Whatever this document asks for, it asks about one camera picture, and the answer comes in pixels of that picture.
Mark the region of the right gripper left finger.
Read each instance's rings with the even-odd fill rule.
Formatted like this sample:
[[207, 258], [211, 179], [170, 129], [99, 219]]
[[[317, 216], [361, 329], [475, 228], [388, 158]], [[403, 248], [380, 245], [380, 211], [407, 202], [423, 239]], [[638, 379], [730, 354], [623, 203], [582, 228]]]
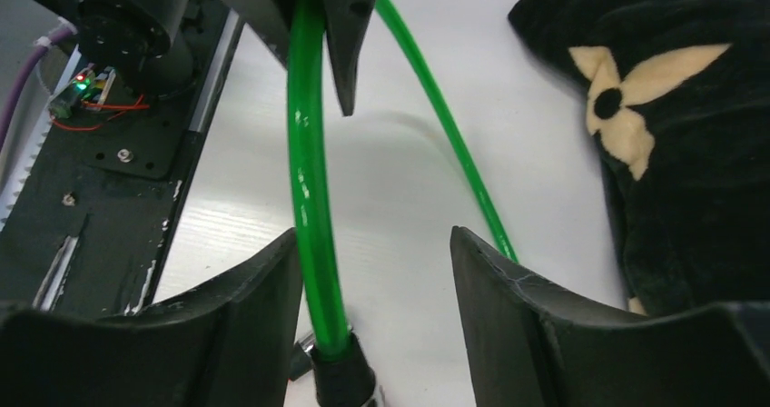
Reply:
[[134, 315], [1, 307], [4, 406], [280, 406], [301, 300], [297, 238]]

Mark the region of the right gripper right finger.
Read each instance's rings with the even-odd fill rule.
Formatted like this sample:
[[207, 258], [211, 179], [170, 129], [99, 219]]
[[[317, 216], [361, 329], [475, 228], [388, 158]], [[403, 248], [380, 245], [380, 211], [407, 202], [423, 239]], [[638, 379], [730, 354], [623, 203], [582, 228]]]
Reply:
[[464, 227], [450, 253], [479, 406], [766, 406], [769, 306], [647, 318], [515, 264]]

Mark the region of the green cable lock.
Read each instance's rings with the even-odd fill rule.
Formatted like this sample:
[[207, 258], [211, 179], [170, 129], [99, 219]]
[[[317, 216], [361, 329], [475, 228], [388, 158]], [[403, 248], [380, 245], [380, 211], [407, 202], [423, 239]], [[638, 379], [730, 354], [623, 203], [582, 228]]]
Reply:
[[[418, 44], [391, 0], [374, 0], [448, 137], [498, 249], [517, 258], [497, 209]], [[315, 335], [311, 363], [320, 406], [383, 406], [385, 395], [343, 306], [328, 194], [322, 107], [321, 0], [297, 0], [288, 56], [288, 151], [295, 231]]]

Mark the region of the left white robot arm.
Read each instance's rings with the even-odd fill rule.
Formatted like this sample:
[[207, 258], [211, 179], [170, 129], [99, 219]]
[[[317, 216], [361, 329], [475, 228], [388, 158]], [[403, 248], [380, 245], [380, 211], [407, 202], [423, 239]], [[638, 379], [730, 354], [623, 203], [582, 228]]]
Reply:
[[[179, 55], [175, 43], [188, 0], [34, 0], [73, 24], [83, 51], [97, 63], [117, 67], [128, 84], [150, 95], [168, 94], [189, 77], [160, 74], [152, 57]], [[219, 0], [261, 38], [272, 54], [287, 62], [290, 31], [298, 0]], [[336, 93], [345, 116], [354, 113], [360, 50], [376, 0], [321, 0]]]

